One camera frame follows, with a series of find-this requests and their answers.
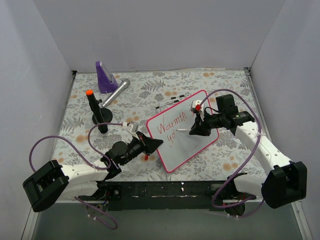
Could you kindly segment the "pink framed whiteboard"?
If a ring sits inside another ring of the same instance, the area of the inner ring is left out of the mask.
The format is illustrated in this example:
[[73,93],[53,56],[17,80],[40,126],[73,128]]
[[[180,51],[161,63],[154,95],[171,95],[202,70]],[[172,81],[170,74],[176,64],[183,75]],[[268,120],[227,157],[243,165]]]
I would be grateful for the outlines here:
[[196,116],[190,111],[191,103],[193,100],[203,100],[207,95],[205,90],[199,90],[147,120],[149,135],[153,139],[163,140],[157,152],[166,172],[173,172],[218,139],[219,132],[216,129],[211,131],[210,136],[176,131],[192,127]]

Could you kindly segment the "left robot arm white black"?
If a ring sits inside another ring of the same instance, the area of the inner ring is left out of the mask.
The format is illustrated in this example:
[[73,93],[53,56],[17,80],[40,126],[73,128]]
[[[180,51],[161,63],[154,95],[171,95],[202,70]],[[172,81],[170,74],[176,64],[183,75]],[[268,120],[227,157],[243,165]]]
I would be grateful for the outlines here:
[[140,154],[153,154],[164,142],[138,131],[130,143],[117,141],[105,155],[94,163],[64,165],[50,160],[22,184],[34,212],[50,208],[57,200],[78,196],[92,196],[101,200],[106,196],[103,181],[121,173],[124,166]]

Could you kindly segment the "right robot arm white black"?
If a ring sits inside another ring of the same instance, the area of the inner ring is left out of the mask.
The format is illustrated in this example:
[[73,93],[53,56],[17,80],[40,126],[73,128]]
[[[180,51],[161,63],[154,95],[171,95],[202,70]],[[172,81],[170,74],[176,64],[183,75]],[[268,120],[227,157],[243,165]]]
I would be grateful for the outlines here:
[[284,155],[261,132],[261,125],[247,111],[239,111],[231,94],[216,98],[218,110],[209,114],[202,100],[194,100],[190,110],[195,122],[189,134],[208,137],[212,129],[225,128],[251,150],[266,174],[265,178],[253,178],[236,170],[213,195],[215,200],[223,189],[237,199],[243,193],[261,197],[271,208],[302,200],[307,195],[307,167]]

